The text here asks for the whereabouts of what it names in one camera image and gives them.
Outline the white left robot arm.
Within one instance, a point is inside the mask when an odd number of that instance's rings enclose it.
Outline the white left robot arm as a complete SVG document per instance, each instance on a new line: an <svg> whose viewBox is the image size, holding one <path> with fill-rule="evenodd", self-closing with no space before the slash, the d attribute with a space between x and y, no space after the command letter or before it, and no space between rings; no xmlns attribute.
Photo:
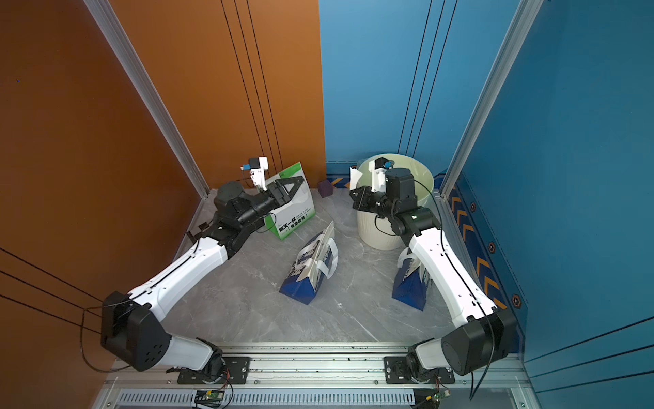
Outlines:
<svg viewBox="0 0 654 409"><path fill-rule="evenodd" d="M214 383L225 371L221 350L199 338L172 335L162 321L201 279L232 258L273 211L305 186L303 177L279 178L257 194L239 182L220 187L212 222L192 248L127 294L114 291L102 304L100 345L138 372L155 366L188 371Z"/></svg>

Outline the green white paper bag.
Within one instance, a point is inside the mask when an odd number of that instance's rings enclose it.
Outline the green white paper bag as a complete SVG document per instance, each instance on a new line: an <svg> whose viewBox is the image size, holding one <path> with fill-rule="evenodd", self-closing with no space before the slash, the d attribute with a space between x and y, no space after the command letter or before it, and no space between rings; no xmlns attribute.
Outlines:
<svg viewBox="0 0 654 409"><path fill-rule="evenodd" d="M282 170L277 175L270 177L266 180L266 185L269 185L277 179L289 177L302 177L304 182L301 184L301 187L299 187L289 204L273 210L272 213L265 218L266 228L271 230L280 240L284 240L303 223L308 221L309 218L315 215L313 196L310 187L307 184L307 179L301 162L297 162Z"/></svg>

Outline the blue white bag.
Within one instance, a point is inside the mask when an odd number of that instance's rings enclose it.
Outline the blue white bag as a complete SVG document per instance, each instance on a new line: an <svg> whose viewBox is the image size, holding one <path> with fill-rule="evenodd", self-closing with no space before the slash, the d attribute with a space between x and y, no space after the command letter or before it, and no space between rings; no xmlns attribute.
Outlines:
<svg viewBox="0 0 654 409"><path fill-rule="evenodd" d="M335 223L315 235L299 251L279 292L288 298L310 305L324 279L337 270L339 250L335 241Z"/></svg>
<svg viewBox="0 0 654 409"><path fill-rule="evenodd" d="M392 298L417 310L424 310L431 277L423 263L409 249L400 253Z"/></svg>

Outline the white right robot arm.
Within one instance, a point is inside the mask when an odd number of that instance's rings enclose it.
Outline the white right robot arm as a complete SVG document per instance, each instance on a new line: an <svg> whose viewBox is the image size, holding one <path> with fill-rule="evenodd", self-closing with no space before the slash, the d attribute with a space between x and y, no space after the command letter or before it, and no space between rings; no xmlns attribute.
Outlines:
<svg viewBox="0 0 654 409"><path fill-rule="evenodd" d="M417 383L427 383L440 368L464 376L509 355L517 334L514 314L498 308L480 289L451 249L441 220L419 206L410 170L382 167L375 186L353 187L357 211L387 219L405 244L398 266L423 268L446 302L452 332L410 347L406 364Z"/></svg>

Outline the torn white receipt piece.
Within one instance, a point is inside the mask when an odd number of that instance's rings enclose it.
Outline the torn white receipt piece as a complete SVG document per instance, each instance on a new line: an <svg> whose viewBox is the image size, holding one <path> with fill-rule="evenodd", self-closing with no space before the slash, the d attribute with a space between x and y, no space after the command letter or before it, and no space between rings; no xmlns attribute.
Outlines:
<svg viewBox="0 0 654 409"><path fill-rule="evenodd" d="M363 172L358 169L356 165L352 166L350 169L350 182L349 182L349 189L354 190L359 187L359 183L361 180L361 177L363 176Z"/></svg>

